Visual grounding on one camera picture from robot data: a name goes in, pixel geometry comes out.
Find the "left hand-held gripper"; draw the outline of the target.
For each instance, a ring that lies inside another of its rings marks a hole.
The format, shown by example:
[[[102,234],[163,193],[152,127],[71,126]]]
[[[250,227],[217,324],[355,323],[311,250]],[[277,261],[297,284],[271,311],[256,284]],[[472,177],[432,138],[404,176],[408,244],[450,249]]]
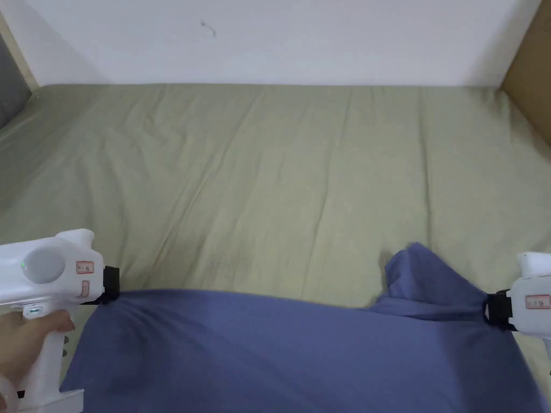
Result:
[[[73,315],[78,305],[117,300],[119,269],[93,250],[94,233],[64,231],[54,237],[1,246],[1,305],[25,320],[59,310]],[[61,392],[59,380],[65,336],[51,332],[18,389],[6,385],[8,412],[82,412],[82,389]]]

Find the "person's left hand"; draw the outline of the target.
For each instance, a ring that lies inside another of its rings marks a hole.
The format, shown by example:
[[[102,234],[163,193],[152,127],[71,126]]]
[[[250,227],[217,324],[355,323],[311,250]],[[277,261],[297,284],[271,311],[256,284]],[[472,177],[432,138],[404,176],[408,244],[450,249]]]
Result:
[[[37,361],[46,337],[51,332],[65,333],[74,329],[70,314],[64,310],[29,320],[20,312],[2,315],[1,375],[14,387],[19,387]]]

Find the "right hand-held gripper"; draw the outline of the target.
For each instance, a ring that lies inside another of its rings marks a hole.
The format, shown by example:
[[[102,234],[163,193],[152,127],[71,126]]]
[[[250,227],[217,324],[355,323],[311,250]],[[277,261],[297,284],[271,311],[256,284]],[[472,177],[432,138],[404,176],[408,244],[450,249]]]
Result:
[[[550,254],[524,252],[517,259],[520,278],[509,289],[487,294],[484,320],[489,326],[541,339],[550,358]]]

